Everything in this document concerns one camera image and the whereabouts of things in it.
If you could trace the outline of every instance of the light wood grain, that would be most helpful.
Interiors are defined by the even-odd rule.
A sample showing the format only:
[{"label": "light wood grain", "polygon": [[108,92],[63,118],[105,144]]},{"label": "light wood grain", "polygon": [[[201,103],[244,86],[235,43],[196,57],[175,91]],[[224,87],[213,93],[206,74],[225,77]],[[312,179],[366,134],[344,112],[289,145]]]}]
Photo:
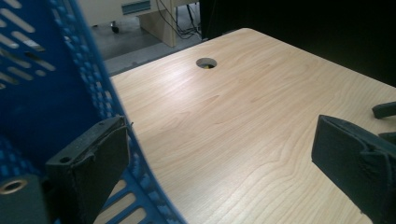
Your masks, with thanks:
[{"label": "light wood grain", "polygon": [[[218,66],[195,62],[213,58]],[[249,29],[112,78],[147,160],[190,223],[371,223],[311,161],[318,115],[373,133],[396,90]]]}]

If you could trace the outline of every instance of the screw hole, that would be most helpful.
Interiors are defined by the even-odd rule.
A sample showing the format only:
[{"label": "screw hole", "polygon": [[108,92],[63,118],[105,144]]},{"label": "screw hole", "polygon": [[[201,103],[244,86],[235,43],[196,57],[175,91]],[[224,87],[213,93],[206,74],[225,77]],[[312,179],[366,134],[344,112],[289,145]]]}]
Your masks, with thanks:
[{"label": "screw hole", "polygon": [[26,185],[27,181],[25,179],[10,181],[0,188],[0,194],[11,194],[17,192],[18,190],[23,189]]}]

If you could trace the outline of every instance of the desk surface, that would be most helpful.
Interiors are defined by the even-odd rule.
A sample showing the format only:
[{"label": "desk surface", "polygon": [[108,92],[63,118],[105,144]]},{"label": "desk surface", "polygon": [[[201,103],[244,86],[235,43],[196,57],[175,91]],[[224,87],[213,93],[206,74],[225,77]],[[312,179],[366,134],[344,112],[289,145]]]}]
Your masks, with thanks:
[{"label": "desk surface", "polygon": [[[218,66],[195,62],[213,58]],[[324,114],[395,131],[396,89],[242,29],[112,78],[151,169],[190,223],[371,223],[311,161]]]}]

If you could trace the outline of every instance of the desk leg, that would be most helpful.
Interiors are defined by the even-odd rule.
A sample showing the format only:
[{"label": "desk leg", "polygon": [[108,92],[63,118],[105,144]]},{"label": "desk leg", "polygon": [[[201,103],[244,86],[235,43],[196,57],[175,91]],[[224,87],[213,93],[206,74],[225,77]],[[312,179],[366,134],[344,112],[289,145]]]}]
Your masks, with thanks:
[{"label": "desk leg", "polygon": [[[162,10],[161,14],[170,24],[176,27],[175,22],[166,10]],[[139,16],[140,26],[159,38],[169,47],[174,47],[176,45],[176,33],[172,27],[163,20],[161,14],[160,11],[156,11]]]}]

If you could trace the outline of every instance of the perforated plastic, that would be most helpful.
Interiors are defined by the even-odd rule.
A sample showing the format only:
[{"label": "perforated plastic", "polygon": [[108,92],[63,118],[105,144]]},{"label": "perforated plastic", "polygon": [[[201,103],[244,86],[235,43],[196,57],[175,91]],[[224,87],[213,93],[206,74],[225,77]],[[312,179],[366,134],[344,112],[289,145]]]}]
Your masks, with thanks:
[{"label": "perforated plastic", "polygon": [[[94,123],[125,116],[100,54],[69,0],[0,2],[0,180],[45,174],[47,159]],[[106,202],[132,193],[133,203],[108,223],[144,209],[142,223],[184,223],[149,169],[129,127],[126,186]]]}]

